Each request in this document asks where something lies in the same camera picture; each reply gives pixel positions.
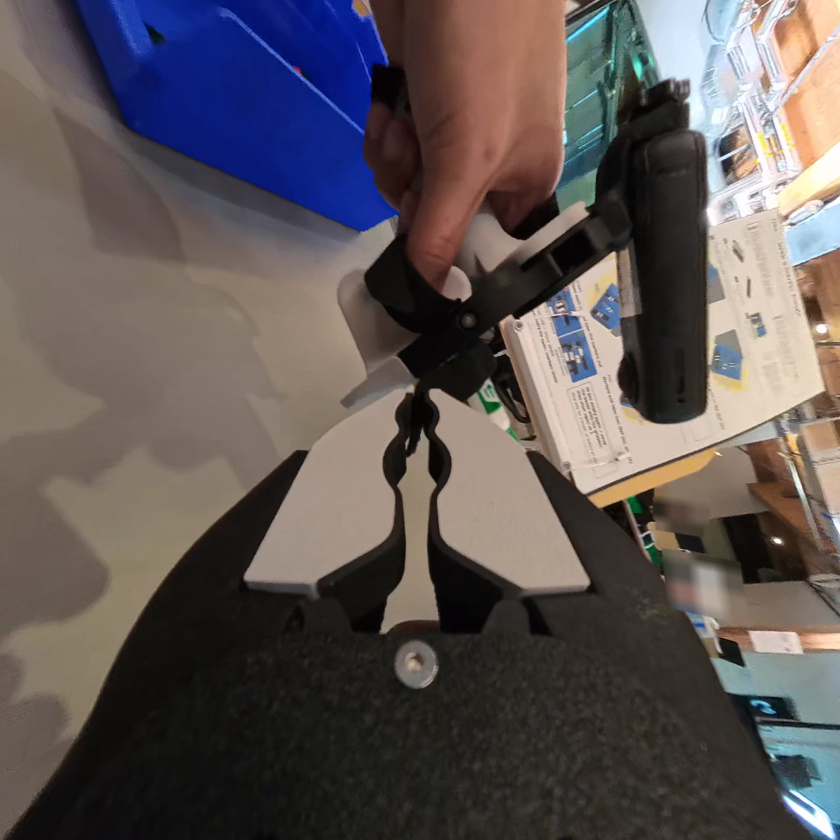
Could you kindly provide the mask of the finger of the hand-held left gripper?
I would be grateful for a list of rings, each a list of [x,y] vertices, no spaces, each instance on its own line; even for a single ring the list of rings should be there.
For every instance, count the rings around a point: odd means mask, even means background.
[[[406,392],[417,378],[400,358],[388,358],[370,371],[364,381],[341,399],[344,408],[362,408],[375,403],[392,392]]]

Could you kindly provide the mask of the blue plastic bin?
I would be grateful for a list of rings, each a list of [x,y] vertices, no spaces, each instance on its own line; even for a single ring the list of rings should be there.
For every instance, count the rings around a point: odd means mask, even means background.
[[[370,5],[76,2],[129,129],[359,232],[395,214],[363,154]]]

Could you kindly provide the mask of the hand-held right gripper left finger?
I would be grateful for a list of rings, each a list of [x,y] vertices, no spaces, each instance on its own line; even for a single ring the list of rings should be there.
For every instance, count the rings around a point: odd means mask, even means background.
[[[250,590],[333,599],[356,626],[383,611],[405,570],[412,413],[413,397],[393,392],[320,437],[245,572]]]

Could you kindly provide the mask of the green dry erase marker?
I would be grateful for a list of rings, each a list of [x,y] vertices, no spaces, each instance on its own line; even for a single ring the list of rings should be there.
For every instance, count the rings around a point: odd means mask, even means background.
[[[519,441],[507,409],[504,407],[501,397],[490,379],[485,380],[479,390],[467,400],[467,405],[476,412],[486,416],[502,432]]]

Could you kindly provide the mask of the storage shelf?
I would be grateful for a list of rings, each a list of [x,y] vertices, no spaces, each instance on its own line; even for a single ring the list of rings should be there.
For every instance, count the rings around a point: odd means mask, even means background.
[[[838,259],[838,2],[706,2],[709,214],[777,210],[796,266]]]

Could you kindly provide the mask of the person's left hand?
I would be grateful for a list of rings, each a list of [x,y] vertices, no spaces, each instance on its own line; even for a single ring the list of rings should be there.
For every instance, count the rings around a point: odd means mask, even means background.
[[[442,290],[488,203],[512,233],[558,185],[565,2],[371,2],[412,121],[371,105],[364,158],[407,231],[406,256]]]

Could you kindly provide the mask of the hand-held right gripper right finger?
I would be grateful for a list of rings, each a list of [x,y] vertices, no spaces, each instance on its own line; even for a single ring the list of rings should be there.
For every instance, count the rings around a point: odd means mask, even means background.
[[[591,578],[527,449],[442,390],[424,395],[429,573],[442,632],[480,632],[501,602],[579,595]]]

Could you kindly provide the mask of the white instruction board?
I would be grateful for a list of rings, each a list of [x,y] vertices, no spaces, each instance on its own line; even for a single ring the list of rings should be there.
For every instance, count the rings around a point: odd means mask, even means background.
[[[709,396],[693,421],[650,423],[620,394],[614,255],[501,324],[540,451],[585,495],[726,445],[823,391],[779,210],[712,227],[709,260]]]

